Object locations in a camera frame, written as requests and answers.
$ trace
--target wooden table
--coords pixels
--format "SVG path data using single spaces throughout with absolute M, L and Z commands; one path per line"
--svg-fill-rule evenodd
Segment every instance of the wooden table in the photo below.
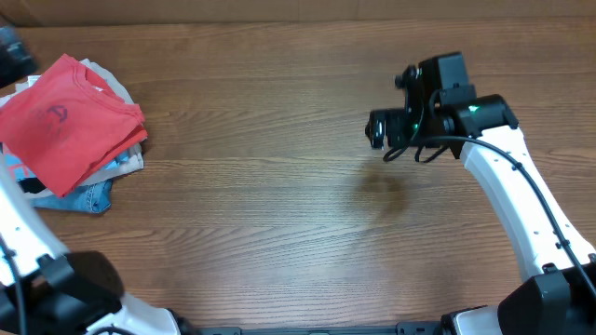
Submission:
M 520 284 L 460 161 L 381 161 L 368 112 L 393 75 L 462 50 L 500 93 L 577 229 L 596 243 L 596 21 L 585 18 L 23 29 L 112 71 L 146 116 L 146 169 L 99 217 L 42 211 L 130 292 L 197 326 L 389 325 L 497 304 Z

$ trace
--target cardboard wall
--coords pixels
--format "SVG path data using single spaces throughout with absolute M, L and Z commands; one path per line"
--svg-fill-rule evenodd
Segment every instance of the cardboard wall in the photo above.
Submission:
M 594 0 L 1 0 L 18 26 L 594 16 Z

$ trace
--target black cable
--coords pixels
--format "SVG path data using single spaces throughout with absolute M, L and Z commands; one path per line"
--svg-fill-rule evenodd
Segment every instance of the black cable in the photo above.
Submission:
M 419 146 L 418 150 L 416 151 L 416 154 L 414 155 L 413 159 L 416 161 L 416 163 L 420 163 L 420 154 L 422 153 L 422 150 L 424 149 L 424 146 Z M 439 157 L 442 153 L 446 152 L 447 149 L 449 149 L 449 145 L 443 145 L 439 148 L 439 150 L 437 150 L 432 156 L 430 156 L 429 158 L 425 159 L 424 161 L 422 161 L 423 164 L 427 164 L 430 163 L 432 161 L 435 160 L 435 158 Z
M 401 154 L 405 153 L 406 150 L 408 150 L 408 144 L 406 144 L 403 148 L 391 148 L 384 156 L 383 156 L 383 161 L 384 162 L 391 162 L 393 160 L 395 160 L 396 158 L 398 158 L 399 156 L 401 156 Z
M 0 249 L 4 253 L 4 258 L 7 260 L 8 268 L 15 280 L 15 292 L 17 294 L 17 313 L 19 314 L 19 333 L 20 335 L 27 335 L 27 311 L 25 308 L 25 295 L 20 284 L 20 273 L 17 264 L 15 263 L 15 252 L 7 246 L 7 242 L 0 234 Z
M 569 246 L 569 241 L 566 240 L 565 236 L 562 234 L 561 228 L 559 227 L 559 224 L 557 223 L 557 220 L 555 219 L 554 214 L 552 214 L 552 210 L 550 210 L 550 206 L 549 206 L 549 203 L 547 203 L 547 199 L 544 197 L 544 195 L 538 188 L 538 185 L 536 185 L 534 179 L 532 179 L 532 176 L 530 176 L 530 174 L 525 169 L 525 167 L 523 167 L 522 163 L 518 162 L 511 155 L 509 155 L 508 153 L 499 149 L 498 147 L 492 145 L 491 143 L 487 143 L 485 141 L 481 141 L 481 140 L 477 140 L 477 139 L 461 137 L 461 136 L 434 136 L 431 138 L 423 139 L 419 145 L 424 146 L 425 144 L 428 144 L 430 142 L 437 142 L 437 141 L 460 141 L 460 142 L 469 142 L 469 143 L 478 144 L 485 148 L 491 149 L 492 151 L 496 152 L 497 154 L 500 154 L 505 159 L 507 159 L 509 161 L 509 163 L 511 163 L 513 165 L 512 168 L 514 170 L 515 169 L 519 170 L 519 172 L 523 175 L 523 177 L 528 181 L 528 184 L 530 184 L 530 187 L 536 194 L 536 197 L 538 198 L 540 205 L 542 205 L 542 208 L 544 209 L 545 213 L 547 214 L 547 217 L 549 218 L 550 225 L 552 225 L 552 229 L 554 230 L 555 235 L 559 239 L 559 244 L 557 245 L 557 248 L 563 248 L 563 250 L 565 250 L 565 252 L 567 253 L 567 256 L 569 257 L 569 260 L 571 260 L 571 263 L 575 266 L 575 268 L 579 272 L 582 280 L 586 283 L 589 294 L 592 296 L 593 300 L 596 302 L 596 288 L 594 287 L 591 280 L 589 279 L 588 274 L 586 274 L 586 271 L 584 271 L 584 268 L 582 267 L 581 263 L 577 259 L 576 255 L 571 250 L 571 247 Z
M 420 127 L 422 127 L 422 122 L 425 119 L 425 106 L 424 106 L 424 102 L 421 101 L 421 107 L 422 107 L 422 111 L 420 111 L 420 119 L 418 119 L 418 123 L 416 124 L 416 130 L 414 131 L 414 133 L 412 134 L 412 136 L 410 137 L 410 139 L 406 142 L 406 144 L 402 147 L 402 148 L 391 148 L 388 152 L 386 152 L 386 154 L 383 156 L 383 161 L 384 162 L 391 162 L 393 160 L 395 160 L 396 158 L 398 158 L 399 156 L 401 156 L 403 153 L 406 152 L 406 150 L 408 150 L 408 147 L 410 146 L 410 143 L 416 138 L 416 136 L 418 135 L 418 131 L 420 131 Z M 409 98 L 408 98 L 408 90 L 406 89 L 406 103 L 405 103 L 405 110 L 408 111 L 409 107 Z
M 134 333 L 131 333 L 128 330 L 118 328 L 118 327 L 97 328 L 97 329 L 95 329 L 95 331 L 90 333 L 90 335 L 100 335 L 100 334 L 103 334 L 104 332 L 106 332 L 108 334 L 117 334 L 117 335 L 135 335 Z

